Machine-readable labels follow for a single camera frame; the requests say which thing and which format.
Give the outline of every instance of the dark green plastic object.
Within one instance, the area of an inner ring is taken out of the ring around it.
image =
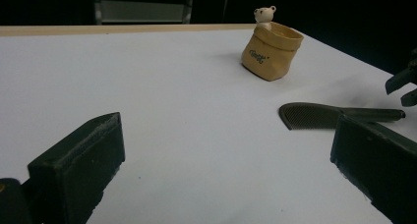
[[[417,223],[417,143],[378,123],[341,116],[330,161],[392,223]]]
[[[87,223],[124,161],[120,113],[87,121],[28,165],[30,178],[20,186],[25,198],[15,196],[16,204],[22,210],[26,206],[30,213],[30,222],[21,223]],[[8,181],[1,179],[0,184]],[[0,207],[8,209],[0,216],[0,223],[17,223],[4,222],[5,215],[19,210],[12,206],[0,199]]]

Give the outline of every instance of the bear figurine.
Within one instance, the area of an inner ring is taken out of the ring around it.
[[[257,26],[271,30],[270,22],[273,19],[273,13],[275,13],[275,11],[276,8],[274,6],[256,9],[254,11],[254,15],[255,20],[257,21]]]

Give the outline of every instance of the white table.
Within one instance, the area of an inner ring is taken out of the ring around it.
[[[390,223],[329,161],[334,131],[288,131],[294,101],[398,108],[407,85],[305,35],[283,79],[240,64],[253,29],[0,37],[0,177],[87,120],[120,112],[126,161],[89,219],[102,223]]]

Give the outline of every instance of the comb teeth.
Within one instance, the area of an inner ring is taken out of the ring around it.
[[[338,115],[327,107],[288,104],[279,108],[279,116],[289,130],[334,129]]]

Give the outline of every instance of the beige pouch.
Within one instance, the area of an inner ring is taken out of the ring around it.
[[[242,53],[242,64],[267,81],[284,77],[303,40],[296,30],[270,22],[271,30],[256,27]]]

